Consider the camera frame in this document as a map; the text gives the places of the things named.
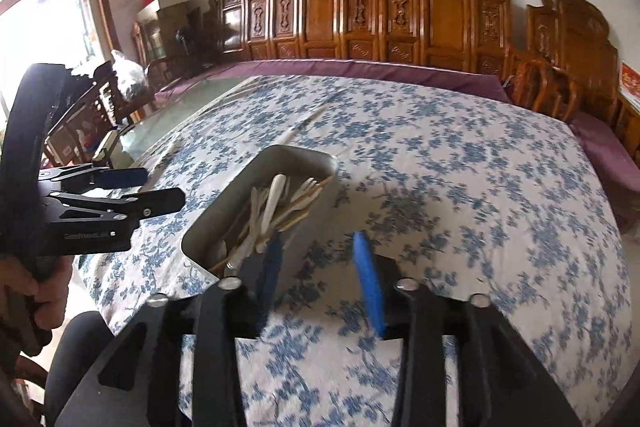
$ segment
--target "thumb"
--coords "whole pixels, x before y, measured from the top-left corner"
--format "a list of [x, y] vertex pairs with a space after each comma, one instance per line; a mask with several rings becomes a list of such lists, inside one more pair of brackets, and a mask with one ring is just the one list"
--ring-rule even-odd
[[36, 295], [38, 283], [12, 255], [0, 257], [0, 287], [7, 286], [22, 295]]

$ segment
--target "clear plastic bag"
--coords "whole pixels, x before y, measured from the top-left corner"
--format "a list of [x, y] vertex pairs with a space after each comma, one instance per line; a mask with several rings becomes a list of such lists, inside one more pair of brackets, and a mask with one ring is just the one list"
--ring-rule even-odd
[[118, 89], [126, 102], [131, 102], [136, 95], [149, 89], [145, 70], [140, 64], [129, 60], [125, 55], [114, 50], [111, 52], [114, 58], [113, 71], [118, 77]]

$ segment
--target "screw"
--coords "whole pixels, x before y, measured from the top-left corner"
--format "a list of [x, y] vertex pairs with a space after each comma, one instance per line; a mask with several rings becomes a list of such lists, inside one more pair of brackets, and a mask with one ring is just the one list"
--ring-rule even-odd
[[156, 293], [155, 295], [151, 295], [146, 300], [146, 303], [152, 308], [161, 308], [162, 306], [167, 304], [167, 302], [169, 302], [169, 297], [167, 297], [163, 293]]
[[242, 281], [238, 277], [225, 277], [218, 283], [218, 286], [223, 290], [235, 290], [242, 286]]
[[416, 291], [420, 287], [420, 283], [415, 279], [401, 279], [396, 283], [396, 288], [404, 290], [406, 292]]
[[491, 306], [491, 299], [489, 298], [489, 295], [485, 295], [484, 293], [471, 295], [469, 302], [471, 302], [471, 305], [476, 308], [488, 308]]

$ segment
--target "person's leg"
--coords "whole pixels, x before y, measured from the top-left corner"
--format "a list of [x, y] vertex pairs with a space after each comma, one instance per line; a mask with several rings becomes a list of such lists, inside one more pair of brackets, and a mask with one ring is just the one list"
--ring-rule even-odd
[[85, 312], [66, 326], [53, 355], [44, 392], [47, 426], [55, 425], [60, 412], [113, 333], [98, 312]]

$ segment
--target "floral tablecloth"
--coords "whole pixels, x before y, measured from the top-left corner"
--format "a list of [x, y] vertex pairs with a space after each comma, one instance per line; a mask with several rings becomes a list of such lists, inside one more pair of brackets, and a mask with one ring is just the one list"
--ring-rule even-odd
[[[629, 281], [580, 145], [559, 121], [429, 87], [256, 76], [181, 124], [140, 163], [150, 172], [145, 189], [181, 187], [185, 207], [143, 221], [127, 254], [79, 259], [113, 331], [149, 295], [196, 295], [215, 280], [181, 253], [182, 236], [274, 143], [335, 155], [340, 192], [262, 338], [238, 341], [249, 425], [391, 419], [400, 344], [377, 341], [364, 317], [350, 247], [360, 229], [441, 295], [489, 294], [585, 425], [608, 409], [634, 365]], [[446, 346], [450, 364], [455, 350]], [[192, 356], [186, 339], [187, 412]]]

